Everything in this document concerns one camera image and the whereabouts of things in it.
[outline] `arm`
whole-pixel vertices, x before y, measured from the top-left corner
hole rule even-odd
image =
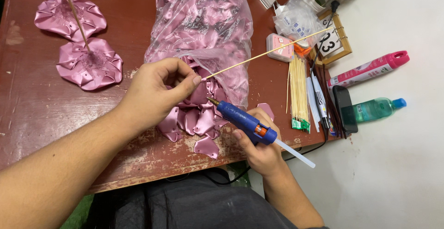
[[[0,172],[0,225],[58,228],[128,141],[162,121],[200,79],[178,58],[142,65],[112,111]]]
[[[279,129],[261,108],[254,108],[248,113],[265,126],[277,131],[278,139],[281,139]],[[281,147],[277,144],[260,143],[254,146],[242,130],[235,130],[233,135],[244,149],[248,164],[262,175],[267,201],[298,228],[324,226],[322,217],[314,209],[282,159]]]

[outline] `blue bottle cap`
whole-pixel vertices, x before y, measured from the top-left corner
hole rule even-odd
[[[403,108],[407,106],[407,102],[403,98],[399,98],[396,100],[393,100],[393,105],[395,105],[395,108]]]

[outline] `green tag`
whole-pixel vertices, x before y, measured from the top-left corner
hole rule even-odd
[[[297,121],[295,118],[292,118],[291,126],[296,130],[307,130],[310,132],[310,124],[305,120]]]

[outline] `smartphone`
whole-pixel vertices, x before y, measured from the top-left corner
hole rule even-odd
[[[356,123],[355,112],[352,100],[346,87],[336,85],[333,87],[333,96],[336,110],[342,120],[342,129],[347,133],[357,133],[358,123]]]

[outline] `wooden frame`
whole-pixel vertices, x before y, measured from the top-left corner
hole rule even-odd
[[[321,16],[319,16],[319,20],[322,20],[325,17],[331,15],[331,13],[332,13],[331,10],[325,11]],[[325,66],[328,67],[327,66],[328,64],[352,53],[352,48],[350,47],[350,43],[348,42],[348,39],[347,39],[348,37],[345,34],[344,27],[342,26],[341,20],[339,19],[339,15],[337,13],[335,13],[333,15],[333,22],[336,26],[336,33],[337,33],[339,39],[341,39],[341,44],[342,44],[342,47],[344,48],[344,50],[333,55],[333,56],[330,56],[330,57],[328,57],[328,56],[324,57],[319,53],[319,58],[316,60],[317,65],[322,66],[323,64],[325,64]],[[317,53],[317,50],[314,49],[314,50],[311,50],[308,55],[310,56],[310,58],[312,60],[314,60],[316,53]]]

